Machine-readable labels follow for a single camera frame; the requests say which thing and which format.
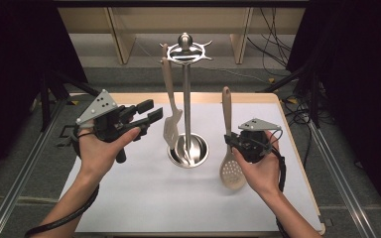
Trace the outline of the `beige perforated skimmer spoon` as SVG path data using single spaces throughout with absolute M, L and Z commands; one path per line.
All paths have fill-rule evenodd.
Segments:
M 231 92 L 227 86 L 222 89 L 222 110 L 225 126 L 225 134 L 231 135 L 231 119 L 232 119 L 232 106 L 231 106 Z M 231 147 L 227 145 L 226 154 L 220 165 L 219 169 L 220 179 L 223 185 L 229 189 L 240 189 L 245 183 L 246 178 L 241 171 L 240 166 L 235 161 L 231 153 Z

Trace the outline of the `black curtain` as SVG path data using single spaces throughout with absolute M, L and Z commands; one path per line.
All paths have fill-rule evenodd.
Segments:
M 330 111 L 381 196 L 381 0 L 310 0 L 288 69 L 307 62 L 321 39 Z
M 0 0 L 0 160 L 53 71 L 86 81 L 56 3 Z

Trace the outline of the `metal utensil stand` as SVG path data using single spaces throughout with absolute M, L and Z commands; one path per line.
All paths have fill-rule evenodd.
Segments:
M 205 47 L 210 45 L 195 43 L 192 36 L 182 33 L 175 45 L 168 46 L 168 61 L 179 64 L 183 71 L 183 115 L 178 123 L 179 139 L 176 146 L 168 149 L 172 162 L 181 168 L 195 168 L 201 165 L 208 155 L 208 144 L 203 137 L 191 131 L 191 65 L 207 60 Z

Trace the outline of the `aluminium floor rail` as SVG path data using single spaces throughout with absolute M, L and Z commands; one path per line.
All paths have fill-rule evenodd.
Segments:
M 17 176 L 11 183 L 6 195 L 2 198 L 0 202 L 0 235 L 9 220 L 11 213 L 16 206 L 18 198 L 22 193 L 28 179 L 30 178 L 33 169 L 38 162 L 43 149 L 47 142 L 49 141 L 50 135 L 53 133 L 56 121 L 61 114 L 66 101 L 58 101 L 51 113 L 50 121 L 48 124 L 40 131 L 33 148 L 30 150 L 28 157 L 24 161 L 24 164 L 21 166 Z
M 346 176 L 339 166 L 336 157 L 330 149 L 323 133 L 314 122 L 309 123 L 312 135 L 317 143 L 318 150 L 329 170 L 329 173 L 341 195 L 341 198 L 362 238 L 376 238 L 376 234 L 370 224 L 370 220 L 359 200 L 354 194 Z

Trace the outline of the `person's right hand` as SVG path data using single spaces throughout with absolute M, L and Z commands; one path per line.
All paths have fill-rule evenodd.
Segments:
M 241 168 L 250 187 L 257 192 L 263 200 L 277 196 L 279 190 L 279 159 L 273 153 L 266 155 L 256 164 L 249 164 L 243 155 L 236 149 L 232 154 Z

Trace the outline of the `light wooden shelf unit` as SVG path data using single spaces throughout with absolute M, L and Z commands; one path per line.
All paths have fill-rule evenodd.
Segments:
M 71 34 L 109 34 L 118 61 L 128 62 L 138 34 L 227 34 L 234 60 L 242 64 L 249 34 L 298 32 L 305 10 L 278 7 L 60 7 Z

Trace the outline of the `beige slotted spatula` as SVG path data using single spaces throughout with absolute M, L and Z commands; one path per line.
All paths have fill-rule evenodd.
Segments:
M 169 148 L 172 150 L 176 146 L 177 141 L 179 139 L 178 123 L 182 118 L 183 110 L 179 109 L 176 104 L 172 70 L 170 62 L 167 58 L 162 58 L 162 72 L 172 110 L 172 115 L 165 119 L 164 139 L 166 140 Z

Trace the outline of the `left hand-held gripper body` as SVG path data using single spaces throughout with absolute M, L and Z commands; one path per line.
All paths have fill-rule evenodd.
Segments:
M 103 89 L 75 121 L 75 140 L 82 129 L 91 129 L 103 142 L 113 142 L 129 130 L 127 124 L 138 112 L 135 105 L 118 105 L 109 92 Z

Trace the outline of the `person's left hand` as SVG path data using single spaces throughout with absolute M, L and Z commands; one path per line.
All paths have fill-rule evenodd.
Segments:
M 81 166 L 79 176 L 82 179 L 100 181 L 112 168 L 118 153 L 130 144 L 141 132 L 135 127 L 113 142 L 99 140 L 90 128 L 78 133 Z

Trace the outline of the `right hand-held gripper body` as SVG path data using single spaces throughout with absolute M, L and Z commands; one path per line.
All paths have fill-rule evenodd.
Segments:
M 260 162 L 272 151 L 272 141 L 267 131 L 281 132 L 279 125 L 261 120 L 250 119 L 239 126 L 238 149 L 246 162 L 255 164 Z

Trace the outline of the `black tripod stand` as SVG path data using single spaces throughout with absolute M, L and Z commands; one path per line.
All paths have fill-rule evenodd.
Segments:
M 48 129 L 52 122 L 51 101 L 49 94 L 51 93 L 57 101 L 67 101 L 69 98 L 69 93 L 65 88 L 66 84 L 70 84 L 92 96 L 97 96 L 99 94 L 96 89 L 90 87 L 85 82 L 76 80 L 65 73 L 56 70 L 45 71 L 40 79 L 42 131 Z
M 279 82 L 259 90 L 259 93 L 272 93 L 295 79 L 298 82 L 294 88 L 294 92 L 309 99 L 309 116 L 314 122 L 314 125 L 318 127 L 318 74 L 315 68 L 309 63 L 305 63 L 302 67 L 285 76 Z

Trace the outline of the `white paper sheet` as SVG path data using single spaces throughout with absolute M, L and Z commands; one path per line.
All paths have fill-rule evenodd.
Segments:
M 191 129 L 208 144 L 208 157 L 196 168 L 172 163 L 163 129 L 163 122 L 156 122 L 146 136 L 126 147 L 126 162 L 114 165 L 104 177 L 77 233 L 243 236 L 277 232 L 275 215 L 249 186 L 231 190 L 220 180 L 226 153 L 220 103 L 196 103 L 191 108 Z

